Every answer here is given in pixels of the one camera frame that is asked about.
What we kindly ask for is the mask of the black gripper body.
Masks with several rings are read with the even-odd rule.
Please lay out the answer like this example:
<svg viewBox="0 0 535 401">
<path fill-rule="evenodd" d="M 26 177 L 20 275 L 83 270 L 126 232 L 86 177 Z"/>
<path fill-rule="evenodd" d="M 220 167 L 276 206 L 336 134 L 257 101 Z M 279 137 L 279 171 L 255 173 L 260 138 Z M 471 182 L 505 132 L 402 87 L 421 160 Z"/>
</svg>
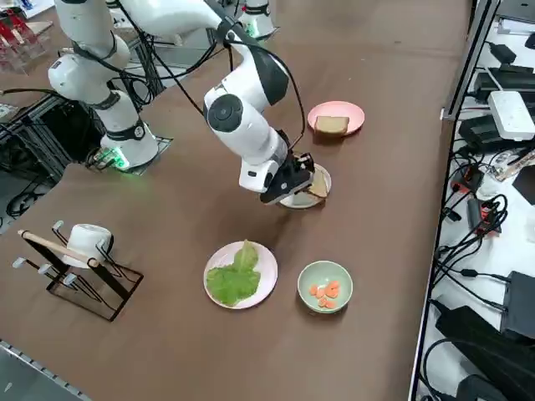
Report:
<svg viewBox="0 0 535 401">
<path fill-rule="evenodd" d="M 309 153 L 295 154 L 283 143 L 286 159 L 280 172 L 282 174 L 281 188 L 306 188 L 313 182 L 313 157 Z"/>
</svg>

